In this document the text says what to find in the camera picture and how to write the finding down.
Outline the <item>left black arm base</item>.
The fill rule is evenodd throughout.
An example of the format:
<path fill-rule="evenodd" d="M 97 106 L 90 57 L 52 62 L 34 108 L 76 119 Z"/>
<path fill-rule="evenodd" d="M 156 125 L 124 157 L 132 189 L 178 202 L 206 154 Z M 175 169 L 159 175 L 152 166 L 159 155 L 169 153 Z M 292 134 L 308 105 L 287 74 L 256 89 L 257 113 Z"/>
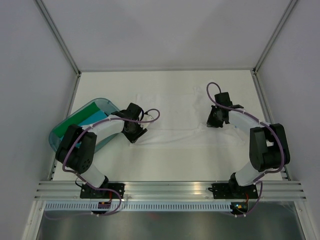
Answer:
<path fill-rule="evenodd" d="M 87 184 L 83 184 L 81 186 L 80 198 L 81 199 L 119 199 L 119 196 L 116 192 L 123 198 L 125 193 L 125 184 L 124 183 L 115 183 L 109 182 L 102 186 L 103 189 L 109 190 L 96 190 L 88 186 Z"/>

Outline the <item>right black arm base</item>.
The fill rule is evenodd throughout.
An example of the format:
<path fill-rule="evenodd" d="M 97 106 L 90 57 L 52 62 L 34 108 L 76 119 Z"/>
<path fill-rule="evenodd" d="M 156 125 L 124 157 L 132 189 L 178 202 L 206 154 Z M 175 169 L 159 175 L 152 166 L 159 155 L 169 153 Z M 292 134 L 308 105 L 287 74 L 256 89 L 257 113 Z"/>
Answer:
<path fill-rule="evenodd" d="M 255 185 L 231 187 L 228 183 L 212 183 L 208 190 L 216 200 L 250 200 L 258 198 Z"/>

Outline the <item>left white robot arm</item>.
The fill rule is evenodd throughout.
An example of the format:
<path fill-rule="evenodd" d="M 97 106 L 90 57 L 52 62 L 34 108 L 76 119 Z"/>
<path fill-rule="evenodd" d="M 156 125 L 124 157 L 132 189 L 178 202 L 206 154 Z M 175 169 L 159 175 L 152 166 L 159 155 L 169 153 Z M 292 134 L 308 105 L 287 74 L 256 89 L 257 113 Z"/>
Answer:
<path fill-rule="evenodd" d="M 62 163 L 64 172 L 75 174 L 92 187 L 94 195 L 104 198 L 109 193 L 109 180 L 94 164 L 98 145 L 117 134 L 123 134 L 130 143 L 135 143 L 147 132 L 143 126 L 147 123 L 147 112 L 134 103 L 87 125 L 73 123 L 67 127 L 55 158 Z"/>

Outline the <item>white t shirt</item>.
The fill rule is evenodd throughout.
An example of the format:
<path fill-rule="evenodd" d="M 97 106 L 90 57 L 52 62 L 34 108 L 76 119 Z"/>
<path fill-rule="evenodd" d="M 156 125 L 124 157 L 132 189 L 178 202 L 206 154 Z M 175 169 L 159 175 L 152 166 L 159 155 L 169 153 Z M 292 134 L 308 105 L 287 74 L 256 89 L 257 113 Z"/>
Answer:
<path fill-rule="evenodd" d="M 231 125 L 207 127 L 212 102 L 204 85 L 192 94 L 139 93 L 136 104 L 159 119 L 147 127 L 147 133 L 135 145 L 143 148 L 242 147 L 246 141 Z"/>

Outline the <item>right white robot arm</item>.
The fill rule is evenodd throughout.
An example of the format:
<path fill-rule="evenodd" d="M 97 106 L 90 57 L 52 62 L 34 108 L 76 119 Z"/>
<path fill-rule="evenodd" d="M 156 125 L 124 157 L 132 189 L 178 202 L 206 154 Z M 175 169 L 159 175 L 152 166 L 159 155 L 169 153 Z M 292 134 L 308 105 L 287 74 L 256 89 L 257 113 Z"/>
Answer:
<path fill-rule="evenodd" d="M 231 124 L 249 136 L 249 161 L 228 181 L 229 194 L 239 198 L 246 192 L 246 186 L 255 184 L 267 174 L 281 171 L 290 163 L 285 128 L 280 123 L 261 121 L 246 112 L 243 106 L 234 105 L 228 92 L 216 94 L 213 103 L 206 123 L 208 127 L 222 128 Z"/>

